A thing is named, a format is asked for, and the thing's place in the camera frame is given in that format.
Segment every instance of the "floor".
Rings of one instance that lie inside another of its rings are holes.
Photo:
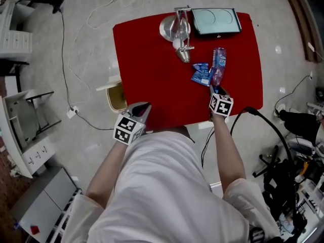
[[[118,74],[113,26],[131,19],[172,12],[174,7],[185,5],[192,8],[236,8],[238,12],[250,14],[262,66],[264,103],[261,113],[272,120],[283,133],[286,133],[283,125],[272,114],[274,105],[311,71],[313,80],[305,80],[288,100],[283,101],[287,107],[299,111],[306,110],[307,101],[314,101],[314,86],[321,78],[319,73],[323,71],[323,65],[305,61],[298,26],[287,0],[144,0],[144,4],[143,0],[135,0],[125,8],[130,1],[118,0],[99,9],[93,14],[90,24],[98,26],[110,22],[97,30],[83,26],[75,43],[78,30],[85,24],[90,13],[109,0],[65,0],[63,4],[64,66],[70,101],[88,101],[77,106],[80,115],[93,125],[112,128],[116,121],[116,115],[108,107],[105,93],[95,90],[105,85],[110,76]],[[66,88],[61,62],[61,15],[53,15],[52,8],[48,5],[37,5],[25,28],[33,32],[33,53],[30,66],[24,68],[21,75],[22,88],[55,91],[47,105],[62,119],[62,123],[53,128],[50,135],[56,150],[52,162],[66,167],[71,176],[78,178],[77,185],[86,189],[114,143],[112,131],[95,130],[80,118],[75,116],[69,119],[66,115]],[[90,95],[87,86],[68,70],[69,50],[70,67],[89,85]],[[229,127],[234,118],[230,118]],[[196,142],[195,150],[200,155],[210,129],[199,130],[198,124],[189,125],[188,129]],[[253,179],[252,172],[260,165],[258,155],[274,146],[278,137],[261,119],[244,114],[235,126],[233,138],[243,159],[247,177]],[[211,141],[205,155],[205,175],[210,183],[219,181],[215,155],[215,142]]]

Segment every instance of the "red table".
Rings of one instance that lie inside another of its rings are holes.
[[[190,35],[191,62],[180,61],[159,33],[166,16],[160,14],[117,24],[113,28],[115,47],[127,104],[147,101],[152,110],[147,130],[203,122],[209,119],[209,88],[191,81],[192,64],[208,62],[213,49],[227,51],[226,69],[221,86],[234,99],[231,115],[244,107],[263,105],[262,74],[258,44],[248,14],[238,13],[242,32],[231,35],[197,37]]]

